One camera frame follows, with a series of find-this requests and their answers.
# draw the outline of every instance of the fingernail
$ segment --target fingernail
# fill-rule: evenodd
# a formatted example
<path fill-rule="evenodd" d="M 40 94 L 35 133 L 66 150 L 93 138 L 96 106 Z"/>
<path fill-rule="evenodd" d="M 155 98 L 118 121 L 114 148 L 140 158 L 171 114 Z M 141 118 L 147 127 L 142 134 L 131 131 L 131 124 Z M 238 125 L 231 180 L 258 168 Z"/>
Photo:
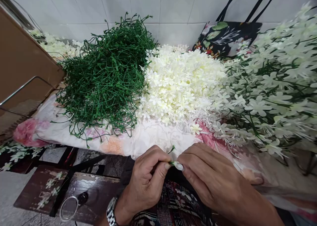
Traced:
<path fill-rule="evenodd" d="M 177 164 L 175 167 L 176 167 L 177 170 L 180 170 L 180 171 L 184 170 L 184 167 L 183 167 L 182 164 Z"/>
<path fill-rule="evenodd" d="M 170 165 L 170 164 L 168 164 L 168 163 L 166 163 L 166 164 L 164 165 L 164 167 L 165 167 L 166 170 L 170 169 L 171 166 L 172 166 L 172 165 Z"/>

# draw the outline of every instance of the right hand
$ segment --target right hand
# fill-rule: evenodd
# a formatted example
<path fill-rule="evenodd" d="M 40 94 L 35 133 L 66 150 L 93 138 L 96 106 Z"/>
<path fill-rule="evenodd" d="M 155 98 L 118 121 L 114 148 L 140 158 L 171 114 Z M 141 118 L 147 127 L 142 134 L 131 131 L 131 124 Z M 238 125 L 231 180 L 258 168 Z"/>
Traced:
<path fill-rule="evenodd" d="M 177 159 L 200 200 L 238 225 L 284 225 L 274 206 L 220 153 L 194 143 Z"/>

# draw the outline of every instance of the bag handle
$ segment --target bag handle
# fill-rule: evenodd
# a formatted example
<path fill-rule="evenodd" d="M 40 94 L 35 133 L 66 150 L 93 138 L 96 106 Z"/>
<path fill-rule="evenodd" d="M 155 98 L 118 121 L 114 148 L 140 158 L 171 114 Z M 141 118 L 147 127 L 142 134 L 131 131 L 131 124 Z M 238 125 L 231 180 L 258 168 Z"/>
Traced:
<path fill-rule="evenodd" d="M 222 10 L 222 12 L 220 13 L 220 15 L 218 16 L 218 18 L 216 19 L 216 21 L 223 21 L 227 12 L 227 9 L 230 5 L 230 3 L 233 0 L 229 0 L 227 5 L 225 6 L 225 8 Z M 249 22 L 251 17 L 254 15 L 254 13 L 256 12 L 256 10 L 259 8 L 260 4 L 262 3 L 263 0 L 258 0 L 258 2 L 255 4 L 255 6 L 253 7 L 251 13 L 249 14 L 249 16 L 247 17 L 247 19 L 245 20 L 245 22 Z M 266 10 L 266 8 L 268 7 L 268 5 L 271 3 L 272 0 L 269 0 L 269 2 L 267 3 L 267 5 L 264 7 L 264 9 L 254 18 L 254 20 L 252 22 L 256 22 L 260 16 L 263 14 L 263 12 Z"/>

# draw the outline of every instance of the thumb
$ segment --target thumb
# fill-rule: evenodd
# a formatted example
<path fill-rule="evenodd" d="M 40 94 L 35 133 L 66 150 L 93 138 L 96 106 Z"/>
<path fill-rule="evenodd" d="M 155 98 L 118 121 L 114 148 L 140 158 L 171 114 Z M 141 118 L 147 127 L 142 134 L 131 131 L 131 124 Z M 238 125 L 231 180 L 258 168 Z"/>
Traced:
<path fill-rule="evenodd" d="M 167 162 L 160 162 L 156 167 L 153 177 L 151 179 L 151 185 L 155 186 L 155 188 L 159 187 L 160 189 L 162 189 L 165 176 L 170 167 L 171 165 Z"/>

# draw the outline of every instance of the wristwatch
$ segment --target wristwatch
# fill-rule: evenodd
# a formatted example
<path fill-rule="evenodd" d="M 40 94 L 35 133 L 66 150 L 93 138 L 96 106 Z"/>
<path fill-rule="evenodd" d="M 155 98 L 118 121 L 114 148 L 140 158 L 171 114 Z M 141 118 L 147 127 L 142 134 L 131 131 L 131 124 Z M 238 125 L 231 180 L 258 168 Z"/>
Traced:
<path fill-rule="evenodd" d="M 107 220 L 109 223 L 109 226 L 118 226 L 115 218 L 115 207 L 117 203 L 118 197 L 114 197 L 111 199 L 111 201 L 108 204 L 107 208 Z"/>

